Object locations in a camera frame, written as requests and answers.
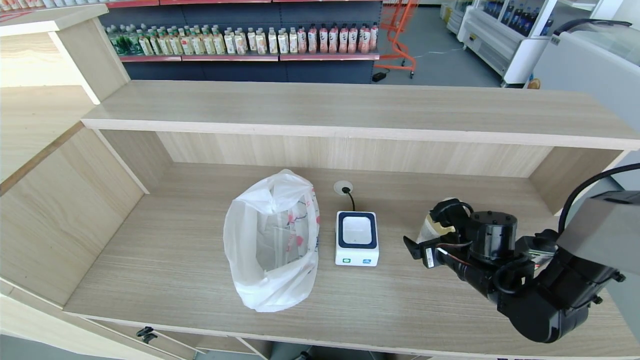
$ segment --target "red shelf edge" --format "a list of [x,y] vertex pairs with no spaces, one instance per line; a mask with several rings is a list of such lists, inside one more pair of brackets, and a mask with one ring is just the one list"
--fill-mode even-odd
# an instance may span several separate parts
[[183,55],[182,61],[278,61],[276,55]]
[[270,3],[271,0],[160,0],[160,5]]
[[273,0],[274,3],[320,3],[337,1],[380,1],[380,0]]
[[281,54],[280,61],[356,61],[356,60],[379,60],[379,53],[368,54]]
[[159,61],[182,61],[180,56],[120,56],[120,61],[123,63],[148,63]]
[[142,6],[158,6],[160,5],[159,0],[128,0],[128,1],[110,1],[108,3],[103,3],[108,8],[140,8]]

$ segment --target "gray floor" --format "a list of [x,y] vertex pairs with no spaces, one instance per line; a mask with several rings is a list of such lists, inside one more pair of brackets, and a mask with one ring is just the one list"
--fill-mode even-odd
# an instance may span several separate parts
[[[386,32],[381,32],[380,38],[380,53],[390,53]],[[413,79],[409,79],[408,71],[391,70],[379,84],[500,86],[500,76],[493,69],[471,50],[462,50],[462,43],[447,30],[440,18],[440,7],[418,7],[408,30],[399,39],[409,47],[409,55],[416,58],[415,75]],[[400,62],[401,60],[393,60],[384,63],[400,65]]]
[[[408,31],[401,35],[401,42],[410,49],[410,54],[416,57],[417,69],[413,79],[409,79],[409,72],[391,70],[387,77],[379,84],[387,85],[443,85],[443,86],[500,86],[500,77],[471,51],[462,51],[462,44],[449,32],[439,17],[439,7],[417,8]],[[381,34],[380,52],[388,52],[390,44],[386,41],[386,34]],[[291,360],[301,351],[307,350],[306,345],[276,343],[271,360]],[[371,360],[368,352],[355,350],[318,348],[311,353],[314,359],[349,359]],[[99,360],[101,357],[90,357],[73,354],[62,349],[50,347],[33,341],[0,337],[0,359],[2,360]],[[199,354],[196,360],[258,360],[257,356],[232,354],[228,352],[209,352]]]

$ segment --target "power adapter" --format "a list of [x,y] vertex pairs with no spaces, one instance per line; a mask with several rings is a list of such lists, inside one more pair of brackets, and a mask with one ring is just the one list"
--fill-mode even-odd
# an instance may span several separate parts
[[374,83],[379,82],[380,80],[384,79],[387,77],[387,74],[384,72],[378,72],[373,74],[373,76],[371,77],[371,81],[373,81]]

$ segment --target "drawer handle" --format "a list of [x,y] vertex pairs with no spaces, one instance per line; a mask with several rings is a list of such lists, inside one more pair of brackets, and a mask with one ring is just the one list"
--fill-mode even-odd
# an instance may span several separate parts
[[144,336],[144,338],[142,338],[142,342],[145,344],[148,344],[149,341],[156,339],[158,337],[158,335],[154,334],[153,332],[150,334],[147,334]]
[[139,338],[141,338],[141,337],[143,337],[143,336],[146,336],[146,335],[150,334],[153,330],[154,330],[154,328],[153,328],[153,327],[151,327],[151,326],[145,326],[145,327],[144,327],[144,329],[142,329],[142,330],[140,330],[140,331],[136,332],[136,336],[137,336],[137,337],[139,337]]

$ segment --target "wooden countertop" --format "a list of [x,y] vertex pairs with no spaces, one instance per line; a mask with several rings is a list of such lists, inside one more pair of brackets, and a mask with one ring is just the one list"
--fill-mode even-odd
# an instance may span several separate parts
[[640,149],[578,92],[307,83],[131,81],[86,114],[98,129]]
[[[585,324],[553,344],[531,342],[445,267],[413,260],[402,236],[416,237],[444,197],[519,219],[518,235],[555,227],[527,179],[293,169],[316,189],[321,212],[319,270],[308,299],[256,313],[237,295],[222,228],[233,198],[281,168],[176,163],[145,195],[102,251],[64,311],[130,325],[386,352],[474,357],[637,357],[640,345],[611,298]],[[354,184],[356,207],[375,211],[380,262],[336,266],[334,219],[348,209],[333,184]]]
[[81,86],[2,88],[0,92],[0,182],[4,182],[93,107]]
[[0,17],[0,37],[59,31],[108,13],[105,4],[41,9]]

